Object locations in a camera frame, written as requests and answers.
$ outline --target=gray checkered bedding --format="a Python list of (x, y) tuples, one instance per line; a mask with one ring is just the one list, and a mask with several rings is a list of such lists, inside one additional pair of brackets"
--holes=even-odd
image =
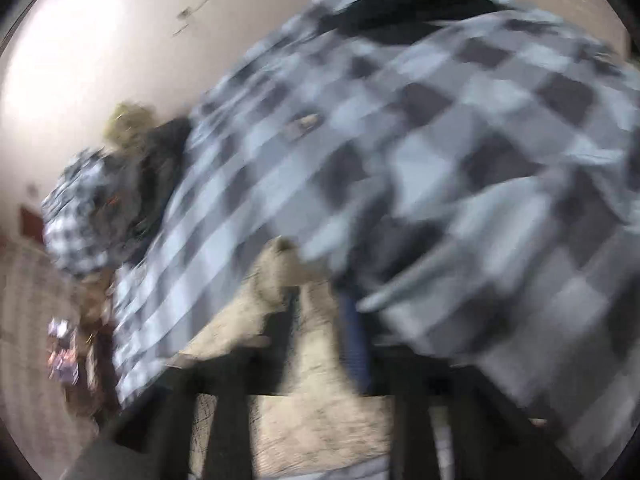
[(420, 258), (359, 309), (417, 351), (479, 365), (599, 478), (640, 413), (636, 72), (538, 10), (411, 46), (315, 33), (352, 1), (314, 0), (193, 111), (161, 233), (118, 272), (120, 397), (232, 297), (270, 238), (339, 276), (358, 233), (428, 224)]

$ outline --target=small beige object on blanket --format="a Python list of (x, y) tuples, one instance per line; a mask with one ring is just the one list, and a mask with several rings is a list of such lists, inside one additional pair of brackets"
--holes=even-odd
[[(282, 238), (269, 242), (233, 300), (187, 345), (199, 359), (225, 354), (262, 332), (264, 318), (284, 308), (281, 290), (300, 286), (300, 312), (283, 396), (256, 396), (252, 446), (258, 478), (331, 470), (389, 452), (391, 412), (384, 397), (359, 396), (338, 356), (338, 306), (331, 287), (300, 263)], [(191, 442), (191, 469), (204, 464), (213, 396), (200, 395)]]

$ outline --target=white wall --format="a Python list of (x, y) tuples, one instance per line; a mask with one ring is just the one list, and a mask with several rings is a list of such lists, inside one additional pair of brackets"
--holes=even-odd
[[(187, 109), (264, 34), (308, 0), (38, 0), (0, 58), (0, 225), (38, 209), (66, 161), (100, 144), (123, 100), (160, 119)], [(29, 197), (34, 184), (39, 194)]]

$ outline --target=wall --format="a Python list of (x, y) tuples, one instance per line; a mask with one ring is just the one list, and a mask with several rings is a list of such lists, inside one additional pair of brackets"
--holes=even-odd
[[(38, 0), (0, 58), (0, 225), (17, 233), (18, 204), (39, 208), (66, 161), (100, 144), (118, 102), (152, 104), (161, 119), (187, 110), (307, 2)], [(174, 35), (178, 13), (201, 4)]]

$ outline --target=bed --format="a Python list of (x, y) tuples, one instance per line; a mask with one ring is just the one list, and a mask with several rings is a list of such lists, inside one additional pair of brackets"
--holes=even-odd
[(360, 1), (313, 0), (192, 111), (158, 238), (117, 273), (120, 399), (284, 235), (374, 343), (475, 364), (600, 478), (640, 413), (638, 72), (513, 0), (398, 42), (332, 21)]

